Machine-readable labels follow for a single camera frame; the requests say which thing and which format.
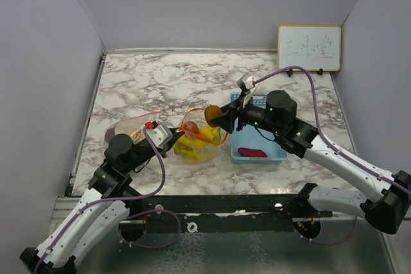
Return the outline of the brown kiwi fruit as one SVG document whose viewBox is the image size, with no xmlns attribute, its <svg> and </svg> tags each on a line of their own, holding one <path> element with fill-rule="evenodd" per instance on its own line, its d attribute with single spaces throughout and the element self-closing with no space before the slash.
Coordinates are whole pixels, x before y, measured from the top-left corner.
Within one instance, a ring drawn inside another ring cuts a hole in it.
<svg viewBox="0 0 411 274">
<path fill-rule="evenodd" d="M 204 118 L 207 122 L 207 124 L 210 127 L 216 127 L 216 124 L 213 124 L 212 120 L 219 116 L 220 114 L 222 114 L 222 110 L 220 107 L 216 106 L 216 105 L 209 105 L 208 107 L 205 108 L 204 110 Z"/>
</svg>

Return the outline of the clear zip bag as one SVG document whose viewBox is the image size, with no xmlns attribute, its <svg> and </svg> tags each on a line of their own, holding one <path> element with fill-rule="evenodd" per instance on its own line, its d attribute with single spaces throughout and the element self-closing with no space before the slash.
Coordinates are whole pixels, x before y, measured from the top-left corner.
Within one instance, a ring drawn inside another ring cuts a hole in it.
<svg viewBox="0 0 411 274">
<path fill-rule="evenodd" d="M 203 108 L 189 110 L 180 122 L 179 132 L 183 132 L 173 146 L 174 154 L 181 162 L 199 164 L 220 153 L 229 134 L 219 127 L 209 126 Z"/>
<path fill-rule="evenodd" d="M 145 138 L 143 127 L 147 122 L 156 121 L 161 111 L 150 112 L 136 117 L 129 117 L 110 125 L 104 135 L 105 144 L 109 144 L 115 135 L 126 134 L 134 144 Z"/>
</svg>

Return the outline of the yellow banana bunch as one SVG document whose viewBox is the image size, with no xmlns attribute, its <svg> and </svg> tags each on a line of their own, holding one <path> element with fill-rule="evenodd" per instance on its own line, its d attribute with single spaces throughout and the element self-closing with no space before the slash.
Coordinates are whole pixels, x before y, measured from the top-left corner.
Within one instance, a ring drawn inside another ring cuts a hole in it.
<svg viewBox="0 0 411 274">
<path fill-rule="evenodd" d="M 222 140 L 220 129 L 208 126 L 200 128 L 199 131 L 200 136 L 211 143 L 186 133 L 174 144 L 174 154 L 187 163 L 205 162 L 220 153 L 219 143 Z"/>
</svg>

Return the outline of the magenta sweet potato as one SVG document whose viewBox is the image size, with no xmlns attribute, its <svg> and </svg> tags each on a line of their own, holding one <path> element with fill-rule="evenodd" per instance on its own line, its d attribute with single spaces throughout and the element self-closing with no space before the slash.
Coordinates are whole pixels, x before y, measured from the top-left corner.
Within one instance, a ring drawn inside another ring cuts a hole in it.
<svg viewBox="0 0 411 274">
<path fill-rule="evenodd" d="M 250 149 L 250 148 L 238 148 L 238 154 L 242 157 L 247 158 L 267 158 L 268 155 L 259 149 Z"/>
</svg>

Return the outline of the clear zip top bag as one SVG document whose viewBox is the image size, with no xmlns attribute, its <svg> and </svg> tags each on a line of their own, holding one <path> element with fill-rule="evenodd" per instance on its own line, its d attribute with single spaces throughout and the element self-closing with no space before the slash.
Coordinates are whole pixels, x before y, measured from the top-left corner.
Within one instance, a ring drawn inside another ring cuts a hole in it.
<svg viewBox="0 0 411 274">
<path fill-rule="evenodd" d="M 136 117 L 129 117 L 110 125 L 104 135 L 105 144 L 109 144 L 115 135 L 126 134 L 134 144 L 145 138 L 143 127 L 147 122 L 156 121 L 161 111 L 150 112 Z"/>
</svg>

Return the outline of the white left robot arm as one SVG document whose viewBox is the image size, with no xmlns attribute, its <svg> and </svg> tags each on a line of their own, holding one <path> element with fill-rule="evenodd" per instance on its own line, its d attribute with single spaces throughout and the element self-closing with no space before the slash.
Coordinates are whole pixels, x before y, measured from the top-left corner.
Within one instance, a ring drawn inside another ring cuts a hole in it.
<svg viewBox="0 0 411 274">
<path fill-rule="evenodd" d="M 76 273 L 108 231 L 123 219 L 140 215 L 145 197 L 130 186 L 130 172 L 153 157 L 163 167 L 163 156 L 184 134 L 156 122 L 146 123 L 142 133 L 139 142 L 125 133 L 111 138 L 102 165 L 72 211 L 44 242 L 21 253 L 30 273 Z"/>
</svg>

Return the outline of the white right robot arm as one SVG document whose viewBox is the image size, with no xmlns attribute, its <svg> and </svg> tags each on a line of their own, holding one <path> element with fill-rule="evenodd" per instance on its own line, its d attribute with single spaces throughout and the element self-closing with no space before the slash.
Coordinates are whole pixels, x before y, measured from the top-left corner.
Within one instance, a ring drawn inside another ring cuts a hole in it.
<svg viewBox="0 0 411 274">
<path fill-rule="evenodd" d="M 242 92 L 223 107 L 208 106 L 204 114 L 210 126 L 227 133 L 246 125 L 270 132 L 289 154 L 328 169 L 355 188 L 345 191 L 305 185 L 295 201 L 300 216 L 309 217 L 317 210 L 341 212 L 365 219 L 380 232 L 395 234 L 410 207 L 410 174 L 393 173 L 362 160 L 297 118 L 296 111 L 296 102 L 285 91 L 274 90 L 263 108 L 253 105 L 251 96 Z"/>
</svg>

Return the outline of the light blue plastic basket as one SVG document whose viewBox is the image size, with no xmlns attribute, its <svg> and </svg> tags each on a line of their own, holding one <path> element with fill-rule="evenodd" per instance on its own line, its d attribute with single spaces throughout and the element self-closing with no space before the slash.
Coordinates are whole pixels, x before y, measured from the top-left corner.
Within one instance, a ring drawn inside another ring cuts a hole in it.
<svg viewBox="0 0 411 274">
<path fill-rule="evenodd" d="M 253 126 L 247 125 L 241 131 L 237 131 L 238 121 L 235 121 L 234 131 L 231 134 L 231 157 L 238 164 L 280 164 L 288 160 L 288 154 L 280 145 L 274 142 L 274 135 L 268 131 L 259 129 L 257 132 Z M 245 157 L 238 150 L 246 148 L 254 153 L 264 152 L 267 157 Z"/>
</svg>

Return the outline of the small framed whiteboard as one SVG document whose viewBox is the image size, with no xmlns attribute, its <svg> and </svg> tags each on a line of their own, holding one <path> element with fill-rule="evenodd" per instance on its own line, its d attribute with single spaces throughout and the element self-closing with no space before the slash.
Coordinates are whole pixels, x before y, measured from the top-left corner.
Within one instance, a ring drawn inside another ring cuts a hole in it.
<svg viewBox="0 0 411 274">
<path fill-rule="evenodd" d="M 277 64 L 311 72 L 341 68 L 342 29 L 337 25 L 281 25 L 277 31 Z"/>
</svg>

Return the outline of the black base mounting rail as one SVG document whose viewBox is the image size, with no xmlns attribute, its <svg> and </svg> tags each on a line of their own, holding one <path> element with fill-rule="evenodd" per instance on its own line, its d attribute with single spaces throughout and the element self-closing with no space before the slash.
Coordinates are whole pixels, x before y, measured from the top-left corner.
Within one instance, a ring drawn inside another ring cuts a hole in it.
<svg viewBox="0 0 411 274">
<path fill-rule="evenodd" d="M 152 234 L 182 232 L 291 232 L 293 222 L 330 218 L 296 194 L 158 195 L 131 208 L 121 226 Z"/>
</svg>

